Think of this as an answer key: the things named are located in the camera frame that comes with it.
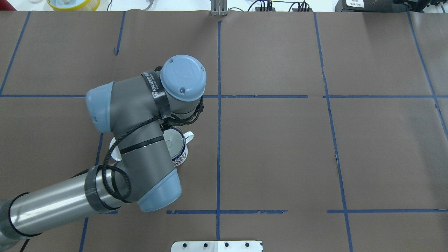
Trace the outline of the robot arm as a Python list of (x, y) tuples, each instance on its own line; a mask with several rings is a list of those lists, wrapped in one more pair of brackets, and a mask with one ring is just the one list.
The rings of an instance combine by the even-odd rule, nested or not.
[(112, 132), (114, 144), (102, 163), (83, 174), (3, 202), (1, 251), (126, 204), (152, 212), (176, 201), (181, 182), (163, 134), (196, 121), (206, 79), (198, 59), (176, 55), (158, 70), (88, 91), (89, 115), (99, 132)]

